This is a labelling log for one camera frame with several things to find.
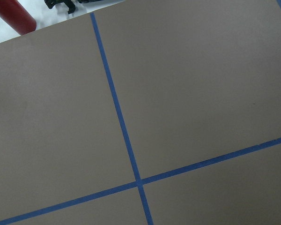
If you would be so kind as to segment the red cylinder bottle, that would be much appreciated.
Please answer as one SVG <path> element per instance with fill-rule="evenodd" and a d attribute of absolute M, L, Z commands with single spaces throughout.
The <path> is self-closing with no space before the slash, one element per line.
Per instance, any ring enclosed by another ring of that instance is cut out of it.
<path fill-rule="evenodd" d="M 17 0 L 0 0 L 0 18 L 19 35 L 33 32 L 37 28 L 36 20 Z"/>

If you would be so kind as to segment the crossing blue tape line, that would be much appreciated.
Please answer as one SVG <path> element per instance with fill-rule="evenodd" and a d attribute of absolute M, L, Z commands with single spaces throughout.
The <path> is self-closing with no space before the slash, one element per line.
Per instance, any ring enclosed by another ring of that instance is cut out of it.
<path fill-rule="evenodd" d="M 119 193 L 119 192 L 122 192 L 122 191 L 126 191 L 126 190 L 129 190 L 129 189 L 135 188 L 135 187 L 137 187 L 138 183 L 140 183 L 142 185 L 146 185 L 146 184 L 153 183 L 153 182 L 156 182 L 156 181 L 159 181 L 159 180 L 163 180 L 163 179 L 166 179 L 166 178 L 169 178 L 169 177 L 172 177 L 172 176 L 176 176 L 176 175 L 179 175 L 179 174 L 194 171 L 194 170 L 197 170 L 199 168 L 203 168 L 203 167 L 206 167 L 206 166 L 209 166 L 209 165 L 217 164 L 219 162 L 230 160 L 232 158 L 236 158 L 236 157 L 240 157 L 240 156 L 243 156 L 243 155 L 246 155 L 246 154 L 250 154 L 250 153 L 262 150 L 262 149 L 273 147 L 273 146 L 276 146 L 276 145 L 279 145 L 279 144 L 281 144 L 281 137 L 277 138 L 277 139 L 274 139 L 274 140 L 270 140 L 268 142 L 257 144 L 257 145 L 254 145 L 254 146 L 251 146 L 251 147 L 248 147 L 248 148 L 244 148 L 244 149 L 237 150 L 237 151 L 234 151 L 234 152 L 231 152 L 231 153 L 227 153 L 227 154 L 224 154 L 224 155 L 221 155 L 221 156 L 210 158 L 210 159 L 207 159 L 207 160 L 204 160 L 204 161 L 201 161 L 201 162 L 197 162 L 197 163 L 194 163 L 194 164 L 191 164 L 191 165 L 183 166 L 183 167 L 180 167 L 180 168 L 177 168 L 177 169 L 174 169 L 174 170 L 170 170 L 170 171 L 166 171 L 164 173 L 160 173 L 160 174 L 157 174 L 157 175 L 154 175 L 154 176 L 150 176 L 150 177 L 141 179 L 140 182 L 134 181 L 134 182 L 126 183 L 126 184 L 123 184 L 123 185 L 120 185 L 120 186 L 117 186 L 117 187 L 109 188 L 109 189 L 106 189 L 106 190 L 103 190 L 103 191 L 100 191 L 100 192 L 96 192 L 96 193 L 93 193 L 93 194 L 90 194 L 90 195 L 86 195 L 86 196 L 83 196 L 83 197 L 80 197 L 80 198 L 73 199 L 73 200 L 70 200 L 70 201 L 62 202 L 62 203 L 59 203 L 59 204 L 56 204 L 56 205 L 53 205 L 53 206 L 45 207 L 45 208 L 42 208 L 42 209 L 39 209 L 39 210 L 24 213 L 24 214 L 15 216 L 15 217 L 7 218 L 7 219 L 4 219 L 4 220 L 1 220 L 0 225 L 8 225 L 8 224 L 16 223 L 16 222 L 26 220 L 26 219 L 29 219 L 29 218 L 38 217 L 38 216 L 41 216 L 41 215 L 44 215 L 44 214 L 47 214 L 47 213 L 51 213 L 51 212 L 54 212 L 54 211 L 65 209 L 65 208 L 69 208 L 71 206 L 86 203 L 86 202 L 89 202 L 89 201 L 92 201 L 92 200 L 95 200 L 95 199 L 99 199 L 99 198 L 102 198 L 102 197 L 105 197 L 105 196 L 109 196 L 109 195 L 112 195 L 112 194 L 115 194 L 115 193 Z"/>

